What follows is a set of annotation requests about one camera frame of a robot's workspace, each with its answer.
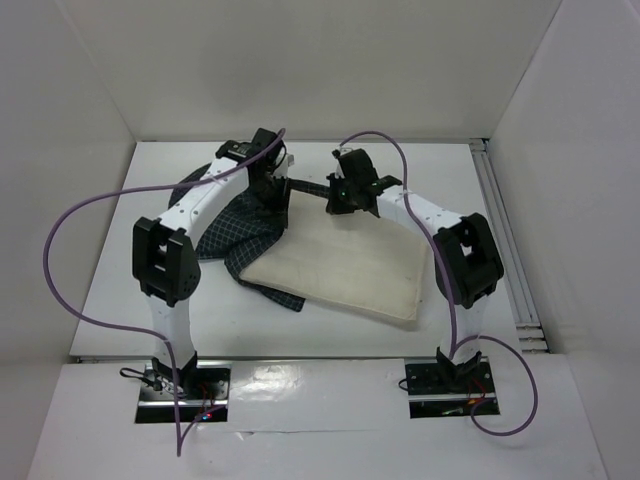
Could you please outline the dark checkered pillowcase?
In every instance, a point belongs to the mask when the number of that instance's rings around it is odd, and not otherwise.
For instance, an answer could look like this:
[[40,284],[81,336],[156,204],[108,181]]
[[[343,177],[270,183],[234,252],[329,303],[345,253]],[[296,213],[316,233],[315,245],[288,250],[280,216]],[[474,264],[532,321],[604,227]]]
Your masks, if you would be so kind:
[[[329,187],[326,185],[296,179],[289,179],[289,184],[290,193],[296,190],[328,198]],[[248,187],[234,197],[207,227],[195,252],[200,260],[222,259],[231,277],[240,285],[260,292],[287,309],[299,312],[304,306],[304,298],[241,279],[244,270],[282,237],[287,227],[287,209],[262,209]]]

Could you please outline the cream white pillow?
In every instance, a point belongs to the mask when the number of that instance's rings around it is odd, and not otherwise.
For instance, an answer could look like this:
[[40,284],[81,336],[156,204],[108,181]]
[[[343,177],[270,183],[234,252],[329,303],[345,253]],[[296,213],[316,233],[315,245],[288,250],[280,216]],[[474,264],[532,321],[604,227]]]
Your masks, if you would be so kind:
[[366,212],[332,216],[326,200],[294,191],[288,228],[244,268],[251,284],[409,328],[418,319],[426,241]]

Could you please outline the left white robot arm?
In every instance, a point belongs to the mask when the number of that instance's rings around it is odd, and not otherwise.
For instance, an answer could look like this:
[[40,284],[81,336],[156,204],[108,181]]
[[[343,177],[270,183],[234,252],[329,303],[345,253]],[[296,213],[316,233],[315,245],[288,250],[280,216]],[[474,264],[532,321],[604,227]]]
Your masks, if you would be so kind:
[[210,164],[174,186],[165,212],[134,224],[132,273],[161,336],[152,367],[176,399],[197,387],[189,299],[200,263],[222,258],[238,276],[279,239],[288,223],[291,162],[282,133],[260,128],[249,141],[228,140]]

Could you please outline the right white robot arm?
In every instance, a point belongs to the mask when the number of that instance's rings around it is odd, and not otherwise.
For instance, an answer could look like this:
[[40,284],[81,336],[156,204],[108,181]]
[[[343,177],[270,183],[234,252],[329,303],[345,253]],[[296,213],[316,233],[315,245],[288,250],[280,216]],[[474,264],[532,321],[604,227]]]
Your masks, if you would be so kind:
[[488,220],[462,215],[415,194],[403,178],[381,177],[363,149],[332,152],[336,171],[327,176],[326,211],[345,215],[368,212],[422,234],[434,257],[436,285],[448,303],[449,332],[436,351],[436,379],[448,392],[469,383],[481,362],[479,336],[488,302],[504,276],[504,266]]

